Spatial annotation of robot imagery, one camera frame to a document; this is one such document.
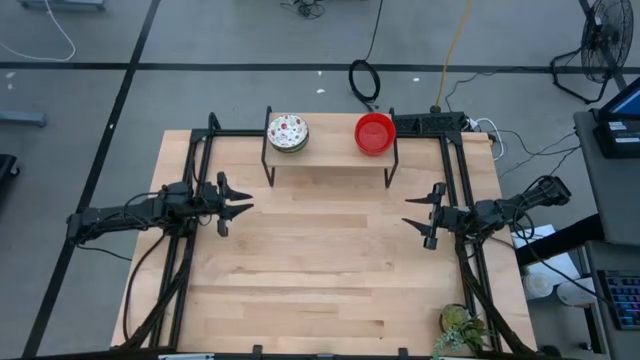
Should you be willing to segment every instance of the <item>bowl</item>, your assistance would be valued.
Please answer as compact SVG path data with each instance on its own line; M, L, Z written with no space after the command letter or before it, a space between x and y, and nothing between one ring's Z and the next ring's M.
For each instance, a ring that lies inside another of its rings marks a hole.
M355 137L360 151L369 156L378 156L393 144L396 127L388 116L369 113L358 120Z
M274 149L283 153L295 153L309 142L309 126L298 115L283 114L271 120L267 138Z

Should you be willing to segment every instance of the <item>electric fan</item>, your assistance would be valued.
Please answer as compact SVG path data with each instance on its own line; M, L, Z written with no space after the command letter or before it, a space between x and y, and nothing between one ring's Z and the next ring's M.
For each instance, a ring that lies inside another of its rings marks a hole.
M551 73L554 85L582 99L585 104L591 104L602 99L607 83L618 74L627 60L633 39L633 10L629 0L598 0L586 16L580 47L553 58ZM582 60L582 71L587 79L602 84L600 94L595 100L585 98L558 81L556 62L570 57L564 65L566 66L578 53Z

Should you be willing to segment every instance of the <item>white floral bowl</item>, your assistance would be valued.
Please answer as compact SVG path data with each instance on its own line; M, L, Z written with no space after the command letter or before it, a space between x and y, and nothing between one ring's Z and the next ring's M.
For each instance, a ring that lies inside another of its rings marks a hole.
M284 114L271 120L267 137L278 151L293 153L302 150L309 141L309 126L298 115Z

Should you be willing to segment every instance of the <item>potted plant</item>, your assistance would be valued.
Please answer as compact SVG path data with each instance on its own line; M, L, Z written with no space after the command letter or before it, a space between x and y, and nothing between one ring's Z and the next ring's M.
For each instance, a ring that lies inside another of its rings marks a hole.
M484 322L472 317L466 307L460 304L449 304L440 314L440 330L442 335L433 346L433 360L439 360L445 349L459 351L465 344L471 349L484 345L482 337L487 335Z

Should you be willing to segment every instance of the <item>floor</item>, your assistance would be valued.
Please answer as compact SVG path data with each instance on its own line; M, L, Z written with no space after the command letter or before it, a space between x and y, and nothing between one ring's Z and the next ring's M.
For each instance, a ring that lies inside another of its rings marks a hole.
M12 69L2 62L21 59L0 49L0 108L43 111L49 119L42 129L0 125L0 153L17 155L22 167L0 212L0 284L5 289L0 292L0 358L22 352L64 241L65 218L78 204L121 88L123 64L131 58L150 4L152 0L107 0L103 13L54 9L77 46L72 62L121 64L111 70ZM464 0L386 2L370 62L441 64L464 5ZM277 0L162 0L140 61L321 66L362 58L378 1L325 0L324 7L321 18L304 20ZM583 23L577 0L476 2L452 64L547 66L553 56L579 45ZM44 11L25 10L14 1L0 3L0 41L36 56L64 57L69 51ZM640 66L638 46L632 47L627 66ZM290 112L365 110L351 94L345 71L217 70L135 73L92 206L122 203L146 191L163 131L203 127L210 111L223 127L256 128L267 105ZM364 75L357 74L358 83L367 81ZM472 75L450 73L445 92ZM393 106L399 114L426 112L440 81L437 71L390 71L380 77L377 104ZM634 76L625 79L629 83ZM583 75L562 75L562 81L584 93L598 91ZM600 104L616 93L612 84ZM588 109L553 87L550 75L533 73L480 76L461 84L450 100L454 110L489 117L499 128L517 131L531 150L570 133L572 114ZM496 163L499 173L527 158L514 136L505 134L503 140L507 151ZM575 144L572 137L558 148ZM505 175L500 179L503 195L518 193L550 172L561 157L537 157ZM595 212L579 151L557 174L574 196L564 207L532 211L536 224L562 228ZM91 245L128 256L135 238L134 232L120 233ZM128 267L100 253L77 251L39 354L105 349ZM554 298L529 305L539 345L556 345L568 356L603 358L577 349L577 343L588 340L581 310L561 307Z

